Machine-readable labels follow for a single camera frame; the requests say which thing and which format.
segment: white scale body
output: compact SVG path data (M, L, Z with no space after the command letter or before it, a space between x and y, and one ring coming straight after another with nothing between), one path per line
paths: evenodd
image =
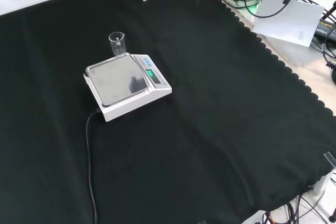
M148 55L124 53L88 67L84 78L107 122L172 92Z

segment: stainless steel weighing plate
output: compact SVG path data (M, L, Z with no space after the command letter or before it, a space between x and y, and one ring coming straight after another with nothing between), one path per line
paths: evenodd
M136 60L125 53L86 69L104 106L123 101L148 88Z

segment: table surface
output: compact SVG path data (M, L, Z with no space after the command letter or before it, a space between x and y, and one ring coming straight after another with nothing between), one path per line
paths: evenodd
M332 0L315 0L316 2L324 5L326 9L329 9L332 6ZM242 13L236 9L231 9L240 21L242 21L246 27L253 29L253 25L247 18L245 18ZM306 85L309 86L313 93L315 93L319 100L324 102L325 107L331 109L333 113L336 112L336 103L334 99L336 97L336 86L331 79L331 70L326 67L325 60L322 55L321 58L315 60L305 66L296 67L291 65L279 50L270 44L270 42L264 37L259 36L263 43L266 44L267 48L272 50L272 53L277 55L280 60L282 60L287 67L290 67L294 73L296 73L299 78L305 81Z

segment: white table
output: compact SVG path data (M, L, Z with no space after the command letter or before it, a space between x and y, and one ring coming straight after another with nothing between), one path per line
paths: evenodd
M315 2L321 4L326 9L330 9L335 0L314 0ZM231 8L231 10L239 17L246 27L253 29L252 23L249 21L249 14L246 10L242 10L240 13L238 10ZM299 78L305 81L306 85L309 86L313 93L315 93L319 100L325 103L325 107L329 108L336 114L336 86L331 79L331 69L326 67L326 61L321 57L307 65L298 67L294 66L286 60L286 56L283 55L277 48L274 43L267 39L265 36L259 36L263 43L266 44L266 47L269 48L273 54L279 57L279 60L282 60L287 67L290 67L294 73L296 73ZM243 224L254 224L257 221L260 221L261 216L265 211L258 211L255 215L244 221Z

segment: black cloth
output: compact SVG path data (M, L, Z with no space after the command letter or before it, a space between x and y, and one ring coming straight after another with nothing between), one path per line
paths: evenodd
M92 119L106 223L242 223L331 170L335 119L219 0L52 0L0 17L0 223L92 223L83 74L108 35L173 93Z

